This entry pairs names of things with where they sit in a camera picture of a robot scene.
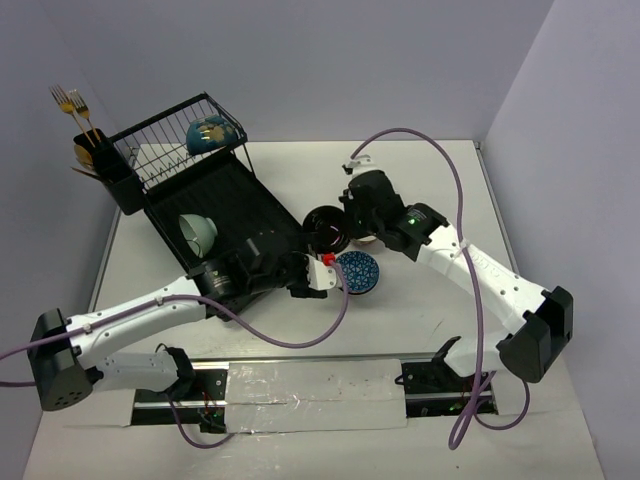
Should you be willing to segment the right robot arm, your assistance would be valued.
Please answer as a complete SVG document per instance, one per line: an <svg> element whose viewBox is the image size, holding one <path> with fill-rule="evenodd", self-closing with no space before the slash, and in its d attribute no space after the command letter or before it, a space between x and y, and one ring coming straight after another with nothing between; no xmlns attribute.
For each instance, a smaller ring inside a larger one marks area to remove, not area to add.
<svg viewBox="0 0 640 480"><path fill-rule="evenodd" d="M474 339L447 341L434 367L437 385L455 391L477 370L508 371L527 383L540 382L572 339L572 294L509 270L431 207L404 204L383 171L357 166L345 171L351 179L339 200L353 236L374 236L440 273L474 298L479 313L491 312L502 325L493 333L479 328Z"/></svg>

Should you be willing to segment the green celadon bowl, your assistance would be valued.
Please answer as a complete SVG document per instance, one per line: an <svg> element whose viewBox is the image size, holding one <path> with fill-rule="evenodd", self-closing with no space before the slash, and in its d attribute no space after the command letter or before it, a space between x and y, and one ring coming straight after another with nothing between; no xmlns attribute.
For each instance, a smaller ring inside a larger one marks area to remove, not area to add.
<svg viewBox="0 0 640 480"><path fill-rule="evenodd" d="M213 247L218 229L213 220L196 214L182 214L178 219L180 231L191 251L204 258Z"/></svg>

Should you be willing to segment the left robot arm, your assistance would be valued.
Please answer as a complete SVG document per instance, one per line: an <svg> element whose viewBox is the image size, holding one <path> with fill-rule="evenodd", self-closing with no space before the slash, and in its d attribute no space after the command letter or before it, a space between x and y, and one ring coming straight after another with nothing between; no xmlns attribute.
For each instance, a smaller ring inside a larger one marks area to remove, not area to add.
<svg viewBox="0 0 640 480"><path fill-rule="evenodd" d="M38 317L26 349L40 406L59 411L94 392L122 389L184 398L196 377L184 350L129 354L126 347L211 316L237 320L230 306L245 297L286 289L294 298L324 299L341 284L334 259L269 233L115 307L71 317L52 309Z"/></svg>

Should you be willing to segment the blue gold globe bowl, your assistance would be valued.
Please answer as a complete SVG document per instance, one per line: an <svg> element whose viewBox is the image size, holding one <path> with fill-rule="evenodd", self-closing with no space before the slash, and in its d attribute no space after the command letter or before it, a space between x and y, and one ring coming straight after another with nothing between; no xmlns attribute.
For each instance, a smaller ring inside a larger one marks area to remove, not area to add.
<svg viewBox="0 0 640 480"><path fill-rule="evenodd" d="M238 134L229 121L220 115L211 115L190 123L186 133L186 149L192 156L226 147L238 140Z"/></svg>

